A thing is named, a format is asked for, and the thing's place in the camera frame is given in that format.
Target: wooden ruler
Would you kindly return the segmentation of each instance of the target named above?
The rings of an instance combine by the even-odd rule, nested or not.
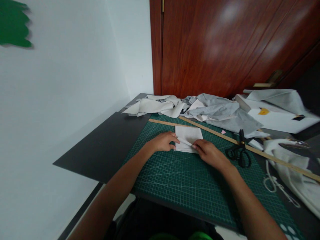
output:
[[[194,126],[197,126],[197,127],[201,128],[201,129],[203,129],[203,130],[206,130],[206,131],[208,131],[208,132],[210,132],[210,133],[212,133],[212,134],[214,134],[214,135],[216,135],[216,136],[218,136],[218,137],[221,137],[221,138],[223,138],[223,139],[225,139],[225,140],[227,140],[227,141],[229,141],[229,142],[232,142],[232,143],[234,143],[234,144],[239,145],[239,142],[238,142],[237,140],[235,140],[235,139],[233,139],[233,138],[230,138],[230,137],[228,137],[228,136],[225,136],[225,135],[222,134],[222,133],[218,133],[218,132],[216,132],[216,131],[214,131],[214,130],[212,130],[212,129],[210,129],[210,128],[204,127],[204,126],[202,126],[201,124],[198,124],[198,123],[196,123],[196,122],[194,122],[194,121],[192,121],[192,120],[190,120],[190,119],[188,119],[188,118],[185,118],[185,117],[182,117],[182,116],[180,116],[179,118],[180,118],[181,120],[183,120],[183,121],[186,121],[186,122],[188,122],[188,123],[190,123],[190,124],[192,124],[192,125],[194,125]],[[160,121],[160,120],[155,120],[155,119],[149,119],[149,122],[160,123],[160,124],[165,124],[165,125],[170,125],[170,126],[190,127],[190,126],[183,125],[183,124],[165,122],[165,121]],[[294,171],[296,171],[296,172],[298,172],[298,173],[301,173],[301,174],[303,174],[303,175],[305,175],[305,176],[307,176],[307,177],[309,177],[309,178],[312,178],[312,179],[320,182],[320,176],[318,176],[318,175],[316,175],[316,174],[313,174],[313,173],[308,172],[308,171],[306,171],[306,170],[304,170],[304,169],[302,169],[302,168],[299,168],[299,167],[294,166],[294,165],[292,165],[292,164],[290,164],[290,163],[287,163],[287,162],[285,162],[285,161],[283,161],[283,160],[281,160],[281,159],[279,159],[279,158],[276,158],[276,157],[274,157],[274,156],[271,156],[271,155],[269,155],[269,154],[266,154],[266,153],[264,153],[264,152],[262,152],[262,151],[260,151],[260,150],[258,150],[258,149],[256,149],[256,148],[253,148],[253,147],[251,147],[251,146],[246,145],[246,149],[248,149],[249,151],[254,152],[254,153],[256,153],[256,154],[258,154],[258,155],[260,155],[260,156],[262,156],[262,157],[265,157],[265,158],[267,158],[267,159],[270,159],[270,160],[272,160],[272,161],[274,161],[274,162],[276,162],[276,163],[279,163],[279,164],[281,164],[281,165],[283,165],[283,166],[286,166],[286,167],[288,167],[288,168],[290,168],[290,169],[292,169],[292,170],[294,170]]]

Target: black table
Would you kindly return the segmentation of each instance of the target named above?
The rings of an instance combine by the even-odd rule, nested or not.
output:
[[[146,94],[140,93],[128,105],[134,104],[137,99],[145,96]],[[121,114],[121,112],[124,110],[125,108],[114,113],[53,163],[56,166],[65,168],[100,182],[80,208],[76,216],[72,219],[68,227],[62,233],[59,240],[67,238],[68,234],[78,222],[86,208],[89,206],[90,202],[102,187],[103,183],[107,183],[118,171],[131,147],[135,143],[136,139],[140,135],[140,132],[143,130],[151,116],[151,114],[146,114],[141,117],[135,117],[128,116],[127,114]],[[310,151],[293,149],[290,149],[290,151],[295,151],[297,154],[310,157],[308,168],[314,173],[320,175],[320,167]],[[265,159],[259,155],[256,155],[256,158],[262,169],[266,171]],[[274,168],[270,167],[270,173],[277,177],[280,184],[285,186]],[[294,196],[294,194],[291,193],[286,186],[285,190]],[[300,203],[301,208],[296,208],[289,203],[281,191],[277,191],[277,193],[306,239],[319,240],[320,220],[313,213],[311,213],[311,211],[309,211],[309,209],[297,197],[294,196],[295,199]],[[183,212],[187,215],[208,221],[208,219],[203,219],[202,216],[170,202],[163,201],[142,192],[135,192],[135,194],[138,197],[145,198],[163,206]]]

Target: hand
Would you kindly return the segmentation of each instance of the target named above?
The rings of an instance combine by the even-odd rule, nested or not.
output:
[[[223,171],[230,166],[233,166],[230,161],[220,152],[213,143],[204,139],[198,139],[193,143],[194,148],[198,151],[201,159],[216,168],[218,171]]]
[[[170,144],[170,142],[180,143],[177,139],[177,135],[173,132],[160,133],[154,139],[146,143],[154,152],[157,151],[170,151],[171,149],[176,149],[175,145]]]

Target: dark pants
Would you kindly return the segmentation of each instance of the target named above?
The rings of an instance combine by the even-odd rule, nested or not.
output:
[[[196,231],[204,232],[214,240],[223,240],[212,224],[137,198],[118,221],[115,239],[149,239],[157,233],[168,233],[183,240]]]

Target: white wall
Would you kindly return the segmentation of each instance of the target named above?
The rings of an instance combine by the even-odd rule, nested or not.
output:
[[[52,163],[130,100],[104,1],[24,0],[0,46],[0,239],[56,239],[97,182]]]
[[[153,94],[149,0],[106,0],[130,98]]]

